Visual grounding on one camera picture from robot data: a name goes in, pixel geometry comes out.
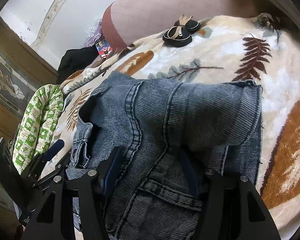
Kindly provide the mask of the black bow hair clip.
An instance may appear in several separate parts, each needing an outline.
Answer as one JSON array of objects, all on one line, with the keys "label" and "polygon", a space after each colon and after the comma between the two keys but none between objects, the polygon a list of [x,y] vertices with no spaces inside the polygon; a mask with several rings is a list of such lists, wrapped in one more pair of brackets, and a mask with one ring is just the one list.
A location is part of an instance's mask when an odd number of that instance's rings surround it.
[{"label": "black bow hair clip", "polygon": [[201,28],[201,24],[182,14],[168,31],[162,37],[162,40],[169,46],[180,48],[192,42],[192,34]]}]

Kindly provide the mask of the brown wooden door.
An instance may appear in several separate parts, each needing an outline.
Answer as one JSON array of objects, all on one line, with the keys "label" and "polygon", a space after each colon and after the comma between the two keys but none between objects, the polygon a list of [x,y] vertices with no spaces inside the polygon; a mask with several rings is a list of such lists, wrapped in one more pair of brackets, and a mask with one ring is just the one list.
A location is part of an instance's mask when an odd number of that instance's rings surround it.
[{"label": "brown wooden door", "polygon": [[57,76],[0,17],[0,138],[13,139],[34,92]]}]

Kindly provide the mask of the leaf pattern fleece blanket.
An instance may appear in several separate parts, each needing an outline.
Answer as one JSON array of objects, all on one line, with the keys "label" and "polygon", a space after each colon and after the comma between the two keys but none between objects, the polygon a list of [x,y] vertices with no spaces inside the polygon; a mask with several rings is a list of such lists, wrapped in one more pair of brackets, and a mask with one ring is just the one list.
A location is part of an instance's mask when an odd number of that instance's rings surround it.
[{"label": "leaf pattern fleece blanket", "polygon": [[201,21],[192,42],[167,46],[162,34],[141,38],[105,61],[95,61],[61,84],[63,112],[53,139],[70,149],[78,110],[112,71],[139,79],[170,77],[192,83],[252,79],[263,87],[262,154],[257,189],[282,239],[300,236],[300,43],[269,14],[216,16]]}]

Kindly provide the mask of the red blue snack packet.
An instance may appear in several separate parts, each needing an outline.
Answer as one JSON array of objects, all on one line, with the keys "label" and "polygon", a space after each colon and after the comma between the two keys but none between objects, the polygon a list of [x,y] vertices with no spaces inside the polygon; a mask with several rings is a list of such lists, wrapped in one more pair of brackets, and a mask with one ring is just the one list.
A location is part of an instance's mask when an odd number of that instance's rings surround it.
[{"label": "red blue snack packet", "polygon": [[95,44],[98,54],[101,58],[106,59],[107,56],[113,51],[107,40],[99,40]]}]

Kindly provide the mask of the green white patterned blanket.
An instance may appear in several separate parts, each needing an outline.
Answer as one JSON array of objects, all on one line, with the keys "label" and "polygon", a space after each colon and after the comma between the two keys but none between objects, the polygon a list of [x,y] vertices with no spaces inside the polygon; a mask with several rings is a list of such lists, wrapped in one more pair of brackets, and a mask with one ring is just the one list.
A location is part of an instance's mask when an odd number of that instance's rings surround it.
[{"label": "green white patterned blanket", "polygon": [[40,87],[29,101],[15,141],[12,161],[19,174],[31,160],[50,148],[64,105],[58,85]]}]

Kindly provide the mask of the black garment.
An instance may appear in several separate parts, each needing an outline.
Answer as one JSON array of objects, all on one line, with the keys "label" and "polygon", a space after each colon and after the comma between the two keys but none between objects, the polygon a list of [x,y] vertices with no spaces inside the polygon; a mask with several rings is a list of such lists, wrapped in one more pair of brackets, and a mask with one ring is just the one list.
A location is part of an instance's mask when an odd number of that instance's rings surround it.
[{"label": "black garment", "polygon": [[91,64],[97,57],[98,51],[95,46],[67,50],[59,64],[56,83],[60,85],[70,75],[78,70],[83,70]]}]

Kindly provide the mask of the blue denim pants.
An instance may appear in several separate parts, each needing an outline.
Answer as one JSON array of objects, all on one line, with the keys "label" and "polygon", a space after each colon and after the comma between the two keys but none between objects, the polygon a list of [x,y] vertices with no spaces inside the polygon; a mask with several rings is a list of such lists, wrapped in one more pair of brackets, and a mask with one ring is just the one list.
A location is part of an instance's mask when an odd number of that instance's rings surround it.
[{"label": "blue denim pants", "polygon": [[70,179],[122,150],[115,189],[103,205],[110,239],[189,239],[202,202],[181,168],[258,177],[262,87],[252,80],[204,85],[134,79],[112,72],[80,107]]}]

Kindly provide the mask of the clear plastic bag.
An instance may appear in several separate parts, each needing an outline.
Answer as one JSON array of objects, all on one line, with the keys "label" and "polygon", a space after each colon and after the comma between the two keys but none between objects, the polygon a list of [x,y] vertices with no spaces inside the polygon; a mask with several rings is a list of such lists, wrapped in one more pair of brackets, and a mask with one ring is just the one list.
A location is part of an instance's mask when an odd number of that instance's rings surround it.
[{"label": "clear plastic bag", "polygon": [[97,44],[97,42],[100,42],[102,40],[104,40],[104,34],[102,31],[102,21],[99,21],[92,27],[88,28],[87,38],[82,47],[93,47]]}]

